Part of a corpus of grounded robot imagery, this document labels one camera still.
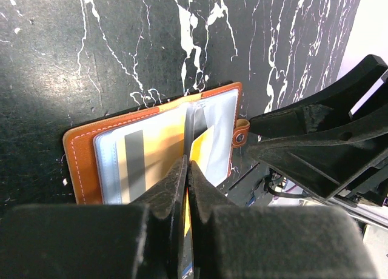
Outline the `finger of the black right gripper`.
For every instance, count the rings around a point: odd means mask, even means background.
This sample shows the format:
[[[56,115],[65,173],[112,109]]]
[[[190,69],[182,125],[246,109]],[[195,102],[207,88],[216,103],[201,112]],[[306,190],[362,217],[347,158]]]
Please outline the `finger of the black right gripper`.
[[[320,132],[344,124],[350,121],[351,108],[386,70],[382,58],[367,55],[322,91],[251,118],[249,132],[272,139]]]
[[[247,152],[326,200],[353,182],[387,179],[387,109],[334,129],[263,141]]]

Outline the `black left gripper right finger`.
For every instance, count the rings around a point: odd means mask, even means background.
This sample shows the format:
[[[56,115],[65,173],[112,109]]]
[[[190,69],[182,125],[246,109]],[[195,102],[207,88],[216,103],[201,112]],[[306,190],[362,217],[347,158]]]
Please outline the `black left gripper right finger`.
[[[355,222],[337,207],[241,207],[187,171],[195,278],[376,278]]]

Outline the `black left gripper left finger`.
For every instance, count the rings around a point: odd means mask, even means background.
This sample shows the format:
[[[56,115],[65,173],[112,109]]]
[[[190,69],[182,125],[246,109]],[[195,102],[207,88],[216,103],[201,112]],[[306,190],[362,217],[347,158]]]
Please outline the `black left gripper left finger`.
[[[2,278],[180,278],[188,160],[135,201],[30,204],[1,222]]]

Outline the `brown leather card holder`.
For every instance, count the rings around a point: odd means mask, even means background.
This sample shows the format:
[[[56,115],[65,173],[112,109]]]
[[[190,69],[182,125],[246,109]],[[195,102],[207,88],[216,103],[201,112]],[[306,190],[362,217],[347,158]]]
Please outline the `brown leather card holder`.
[[[183,156],[188,159],[194,139],[214,126],[213,147],[204,176],[214,186],[221,184],[230,175],[233,150],[247,141],[250,124],[238,116],[242,87],[240,82],[233,82],[68,130],[63,145],[76,202],[122,204],[113,131],[141,122],[164,126],[176,119],[184,121]]]

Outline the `yellow credit card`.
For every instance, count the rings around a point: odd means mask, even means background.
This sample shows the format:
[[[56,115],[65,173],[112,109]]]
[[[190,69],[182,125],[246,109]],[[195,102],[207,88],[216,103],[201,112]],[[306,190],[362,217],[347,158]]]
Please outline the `yellow credit card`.
[[[206,174],[209,165],[210,154],[213,147],[214,126],[206,129],[199,137],[195,138],[190,148],[190,161],[195,161],[203,175]],[[186,209],[184,235],[190,230],[189,192],[186,191]]]

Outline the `gold credit card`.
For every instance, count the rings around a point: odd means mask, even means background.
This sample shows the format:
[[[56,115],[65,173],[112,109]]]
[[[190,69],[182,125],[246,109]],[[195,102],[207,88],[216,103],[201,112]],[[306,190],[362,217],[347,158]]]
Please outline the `gold credit card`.
[[[184,121],[141,122],[113,131],[116,138],[121,202],[135,201],[160,181],[184,152]]]

